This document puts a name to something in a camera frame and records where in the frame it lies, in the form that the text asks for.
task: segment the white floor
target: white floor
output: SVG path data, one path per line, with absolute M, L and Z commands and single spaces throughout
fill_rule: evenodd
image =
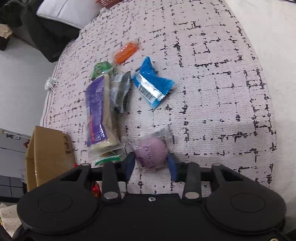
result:
M 54 67 L 37 49 L 10 39 L 0 54 L 0 128 L 32 135 L 42 116 L 44 85 Z
M 277 134 L 273 189 L 287 203 L 286 230 L 296 229 L 296 4 L 225 1 L 247 33 L 267 79 Z

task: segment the green snack wrapper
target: green snack wrapper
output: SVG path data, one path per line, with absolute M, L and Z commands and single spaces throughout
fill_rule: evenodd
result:
M 113 75 L 113 65 L 110 64 L 108 61 L 97 63 L 94 66 L 94 71 L 91 74 L 91 80 L 93 81 L 94 79 L 103 74 Z

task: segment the candy wrapper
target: candy wrapper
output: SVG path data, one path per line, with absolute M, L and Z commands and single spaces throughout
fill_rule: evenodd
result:
M 157 76 L 149 57 L 146 57 L 140 70 L 133 76 L 133 81 L 153 109 L 173 87 L 174 81 Z
M 131 73 L 117 74 L 111 81 L 112 107 L 119 113 L 126 110 L 128 92 L 131 86 Z
M 101 156 L 97 157 L 96 159 L 93 159 L 94 166 L 95 167 L 101 167 L 106 162 L 118 162 L 123 161 L 125 159 L 126 155 L 124 152 L 124 149 L 118 149 L 115 151 L 110 151 L 105 154 L 102 154 Z
M 122 148 L 112 125 L 110 108 L 110 77 L 95 79 L 85 91 L 87 109 L 87 147 L 92 160 Z
M 166 165 L 169 152 L 173 151 L 172 133 L 169 125 L 160 131 L 146 135 L 136 142 L 122 138 L 126 151 L 134 151 L 139 165 L 146 169 L 161 168 Z
M 129 57 L 131 57 L 139 49 L 136 42 L 128 42 L 123 45 L 114 54 L 114 63 L 120 65 L 124 63 Z
M 110 64 L 108 61 L 97 63 L 94 66 L 94 70 L 91 74 L 91 80 L 93 81 L 97 77 L 100 77 L 103 74 L 109 74 L 111 78 L 113 78 L 114 68 L 113 65 Z

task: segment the pink round snack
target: pink round snack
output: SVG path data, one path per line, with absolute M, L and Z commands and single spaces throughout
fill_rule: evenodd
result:
M 139 141 L 135 152 L 141 166 L 153 169 L 165 163 L 168 150 L 161 139 L 150 137 Z

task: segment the purple snack package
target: purple snack package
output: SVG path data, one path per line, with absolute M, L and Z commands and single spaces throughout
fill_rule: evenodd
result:
M 85 91 L 87 108 L 87 146 L 106 140 L 107 134 L 103 126 L 104 111 L 104 76 L 95 79 Z
M 96 78 L 85 91 L 87 109 L 87 147 L 89 157 L 96 159 L 122 145 L 112 128 L 110 77 Z

